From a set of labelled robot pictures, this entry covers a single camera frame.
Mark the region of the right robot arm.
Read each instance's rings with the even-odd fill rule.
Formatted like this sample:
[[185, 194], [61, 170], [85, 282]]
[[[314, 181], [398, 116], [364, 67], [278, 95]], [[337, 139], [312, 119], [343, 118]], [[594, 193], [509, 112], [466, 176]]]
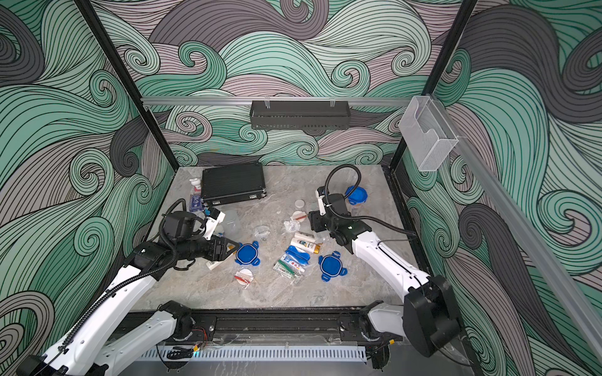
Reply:
[[318, 210], [309, 213], [316, 233], [328, 232], [335, 242], [367, 263], [391, 286], [402, 305], [384, 302], [368, 309], [368, 331], [407, 338], [414, 349], [431, 357], [462, 331], [462, 318], [452, 285], [431, 276], [393, 251], [364, 221], [350, 216], [343, 194], [316, 190]]

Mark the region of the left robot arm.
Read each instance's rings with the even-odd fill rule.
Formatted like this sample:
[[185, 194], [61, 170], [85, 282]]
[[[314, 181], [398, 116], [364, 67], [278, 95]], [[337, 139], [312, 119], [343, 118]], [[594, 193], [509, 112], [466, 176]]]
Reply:
[[160, 305], [150, 319], [109, 342], [111, 334], [168, 269], [181, 260], [222, 262], [240, 245], [215, 234], [225, 215], [216, 208], [205, 217], [169, 211], [159, 225], [157, 241], [139, 244], [125, 260], [108, 290], [72, 329], [42, 356], [29, 356], [18, 375], [116, 375], [142, 354], [167, 339], [187, 341], [194, 334], [191, 309], [175, 301]]

